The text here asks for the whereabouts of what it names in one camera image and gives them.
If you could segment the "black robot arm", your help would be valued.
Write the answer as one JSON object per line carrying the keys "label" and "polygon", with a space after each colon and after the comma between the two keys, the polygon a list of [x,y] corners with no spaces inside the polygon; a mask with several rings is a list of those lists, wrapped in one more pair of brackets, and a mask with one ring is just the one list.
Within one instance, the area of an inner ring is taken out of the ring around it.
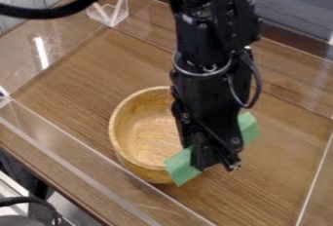
{"label": "black robot arm", "polygon": [[[58,19],[99,0],[75,0],[56,8],[28,8],[0,2],[0,15],[17,19]],[[252,82],[262,76],[250,45],[261,39],[262,19],[253,0],[167,0],[174,17],[177,48],[169,72],[171,113],[190,165],[206,170],[241,166],[245,139],[238,124],[242,109],[261,94]]]}

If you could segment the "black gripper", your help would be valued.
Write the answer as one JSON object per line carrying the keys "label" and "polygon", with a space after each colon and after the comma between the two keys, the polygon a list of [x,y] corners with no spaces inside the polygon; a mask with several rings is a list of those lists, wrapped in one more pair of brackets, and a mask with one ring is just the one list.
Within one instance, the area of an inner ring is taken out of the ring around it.
{"label": "black gripper", "polygon": [[181,55],[173,59],[170,71],[178,115],[181,144],[190,150],[190,166],[206,170],[223,165],[229,172],[241,168],[241,159],[205,130],[239,130],[239,113],[252,109],[262,94],[262,76],[253,54],[242,52],[213,68],[195,65]]}

